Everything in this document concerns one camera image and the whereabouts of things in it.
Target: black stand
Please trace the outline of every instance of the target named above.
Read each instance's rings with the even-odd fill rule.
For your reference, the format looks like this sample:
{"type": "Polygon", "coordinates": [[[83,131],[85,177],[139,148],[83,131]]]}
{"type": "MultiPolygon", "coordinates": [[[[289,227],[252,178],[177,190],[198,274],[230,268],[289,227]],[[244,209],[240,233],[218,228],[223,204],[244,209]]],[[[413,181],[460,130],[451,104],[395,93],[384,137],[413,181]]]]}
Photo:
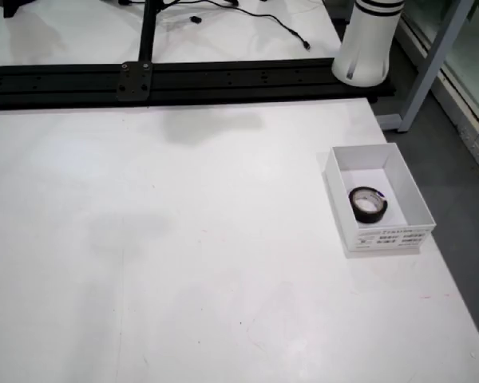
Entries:
{"type": "Polygon", "coordinates": [[[0,6],[3,8],[3,17],[12,18],[20,6],[24,6],[34,0],[0,0],[0,6]]]}
{"type": "Polygon", "coordinates": [[[212,105],[394,95],[388,81],[355,88],[331,58],[153,64],[161,0],[146,0],[138,61],[107,65],[0,66],[0,110],[212,105]]]}

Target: white cylinder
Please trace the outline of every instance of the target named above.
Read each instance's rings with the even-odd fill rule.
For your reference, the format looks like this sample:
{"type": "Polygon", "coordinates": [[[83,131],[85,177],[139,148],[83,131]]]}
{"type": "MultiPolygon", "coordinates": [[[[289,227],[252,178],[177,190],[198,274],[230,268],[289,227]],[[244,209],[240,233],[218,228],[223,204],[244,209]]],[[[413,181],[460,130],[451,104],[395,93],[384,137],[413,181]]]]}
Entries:
{"type": "Polygon", "coordinates": [[[389,72],[389,52],[404,0],[356,0],[350,24],[332,65],[342,82],[368,87],[389,72]]]}

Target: metal bracket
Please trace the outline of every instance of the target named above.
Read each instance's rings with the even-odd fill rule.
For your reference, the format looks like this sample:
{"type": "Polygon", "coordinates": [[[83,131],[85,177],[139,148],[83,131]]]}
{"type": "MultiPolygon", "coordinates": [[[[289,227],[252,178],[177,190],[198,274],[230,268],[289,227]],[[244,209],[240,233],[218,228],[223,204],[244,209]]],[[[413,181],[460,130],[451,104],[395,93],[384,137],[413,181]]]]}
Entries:
{"type": "Polygon", "coordinates": [[[146,101],[151,93],[152,63],[127,61],[121,65],[117,99],[119,101],[146,101]]]}

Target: black tape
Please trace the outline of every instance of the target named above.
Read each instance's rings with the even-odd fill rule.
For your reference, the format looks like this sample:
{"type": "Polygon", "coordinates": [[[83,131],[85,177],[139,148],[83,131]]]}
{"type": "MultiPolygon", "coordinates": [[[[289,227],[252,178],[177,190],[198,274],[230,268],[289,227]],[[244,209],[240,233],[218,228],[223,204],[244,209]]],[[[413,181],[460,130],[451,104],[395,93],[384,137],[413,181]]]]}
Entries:
{"type": "Polygon", "coordinates": [[[353,209],[354,217],[357,221],[362,223],[377,223],[385,215],[386,209],[389,204],[386,202],[385,196],[376,189],[369,188],[367,186],[361,186],[350,191],[350,205],[353,209]],[[371,202],[376,206],[376,211],[366,211],[358,206],[355,202],[357,199],[361,199],[362,195],[367,195],[371,199],[371,202]]]}

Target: black stripe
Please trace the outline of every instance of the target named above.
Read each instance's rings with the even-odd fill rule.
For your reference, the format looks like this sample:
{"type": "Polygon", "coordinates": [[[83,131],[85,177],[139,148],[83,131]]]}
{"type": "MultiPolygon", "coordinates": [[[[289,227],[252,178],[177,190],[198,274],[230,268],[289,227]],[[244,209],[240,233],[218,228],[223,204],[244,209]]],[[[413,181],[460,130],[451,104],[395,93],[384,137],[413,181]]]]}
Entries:
{"type": "Polygon", "coordinates": [[[400,14],[402,9],[400,10],[395,10],[393,12],[378,12],[376,10],[368,10],[367,8],[364,8],[358,2],[354,3],[355,6],[361,10],[364,14],[370,14],[371,16],[378,16],[380,18],[389,18],[390,16],[395,16],[396,14],[400,14]]]}
{"type": "Polygon", "coordinates": [[[387,4],[386,2],[375,2],[374,0],[362,0],[362,2],[365,2],[369,6],[377,6],[379,8],[397,8],[402,6],[405,3],[405,0],[402,0],[401,2],[393,2],[391,4],[387,4]]]}

